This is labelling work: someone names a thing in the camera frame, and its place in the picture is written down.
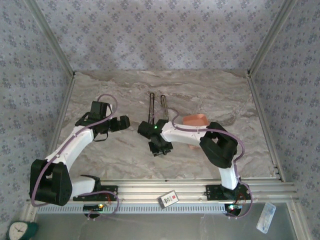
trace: marble tabletop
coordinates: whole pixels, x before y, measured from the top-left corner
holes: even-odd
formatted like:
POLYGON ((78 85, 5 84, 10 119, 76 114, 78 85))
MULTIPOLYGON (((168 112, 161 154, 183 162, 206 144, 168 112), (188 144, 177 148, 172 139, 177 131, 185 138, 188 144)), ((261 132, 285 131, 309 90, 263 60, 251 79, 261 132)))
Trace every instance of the marble tabletop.
MULTIPOLYGON (((106 141, 90 143, 73 164, 70 175, 89 174, 102 179, 219 179, 200 148, 173 143, 166 156, 153 157, 148 140, 137 133, 141 121, 148 120, 149 93, 155 93, 155 111, 161 109, 160 95, 168 107, 181 116, 205 114, 220 123, 245 145, 238 161, 242 177, 272 177, 274 168, 243 72, 222 70, 77 72, 59 142, 71 133, 75 122, 89 112, 92 101, 101 94, 118 100, 115 116, 127 115, 131 126, 112 132, 106 141)), ((105 97, 101 101, 113 103, 105 97)), ((174 113, 169 110, 170 119, 174 113)))

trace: clock face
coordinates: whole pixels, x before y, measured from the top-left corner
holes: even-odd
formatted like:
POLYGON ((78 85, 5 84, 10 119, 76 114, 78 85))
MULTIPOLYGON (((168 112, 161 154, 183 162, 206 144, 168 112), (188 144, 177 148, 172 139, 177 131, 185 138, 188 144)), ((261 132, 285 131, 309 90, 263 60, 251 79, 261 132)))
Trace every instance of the clock face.
POLYGON ((9 229, 9 239, 19 240, 26 233, 28 225, 24 222, 14 222, 9 229))

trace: patterned wallpaper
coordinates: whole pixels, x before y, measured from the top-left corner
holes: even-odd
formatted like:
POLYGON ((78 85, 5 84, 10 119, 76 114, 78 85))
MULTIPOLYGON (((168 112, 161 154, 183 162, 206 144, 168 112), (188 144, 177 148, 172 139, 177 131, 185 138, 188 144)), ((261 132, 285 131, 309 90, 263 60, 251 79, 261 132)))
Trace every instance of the patterned wallpaper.
POLYGON ((283 0, 38 0, 74 71, 247 69, 283 0))
POLYGON ((69 77, 20 0, 0 1, 0 239, 28 198, 30 166, 44 158, 69 77))
POLYGON ((320 2, 299 0, 254 80, 287 181, 320 240, 320 2))

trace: green clock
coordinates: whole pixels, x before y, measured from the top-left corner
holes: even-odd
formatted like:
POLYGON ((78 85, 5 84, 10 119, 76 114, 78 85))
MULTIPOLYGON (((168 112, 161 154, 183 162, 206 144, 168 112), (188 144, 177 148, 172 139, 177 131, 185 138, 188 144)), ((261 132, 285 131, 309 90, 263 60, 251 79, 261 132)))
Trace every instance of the green clock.
POLYGON ((38 230, 38 224, 35 222, 14 221, 10 224, 7 239, 8 240, 29 240, 38 230))

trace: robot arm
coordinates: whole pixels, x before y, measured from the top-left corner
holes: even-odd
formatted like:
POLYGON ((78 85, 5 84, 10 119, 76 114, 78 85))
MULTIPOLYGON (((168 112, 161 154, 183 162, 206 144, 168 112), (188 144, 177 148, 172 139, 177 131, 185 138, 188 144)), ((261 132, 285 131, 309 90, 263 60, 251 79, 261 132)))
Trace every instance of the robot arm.
POLYGON ((116 132, 127 129, 130 126, 129 118, 127 116, 121 116, 120 120, 117 120, 117 118, 114 117, 81 131, 72 141, 70 141, 70 139, 83 127, 97 123, 106 118, 106 116, 109 116, 112 111, 111 108, 108 103, 93 101, 90 112, 87 112, 76 122, 73 131, 61 146, 47 156, 45 160, 36 159, 32 163, 30 172, 30 197, 32 196, 40 172, 54 156, 56 156, 56 159, 50 164, 41 178, 35 200, 63 206, 72 197, 99 190, 96 189, 98 186, 97 177, 82 175, 76 179, 71 179, 69 171, 82 150, 94 141, 97 135, 105 134, 108 137, 108 131, 116 132), (61 154, 58 154, 65 144, 68 144, 67 147, 63 149, 61 154))
MULTIPOLYGON (((188 126, 180 124, 175 124, 175 126, 190 130, 208 128, 226 131, 217 122, 212 122, 209 126, 188 126)), ((233 138, 209 131, 181 131, 176 129, 170 121, 168 122, 163 119, 160 119, 156 125, 143 121, 139 125, 138 133, 151 140, 149 147, 154 156, 169 153, 173 149, 171 142, 201 147, 209 161, 218 167, 222 187, 233 191, 238 186, 235 166, 232 162, 234 155, 237 153, 238 142, 233 138)))

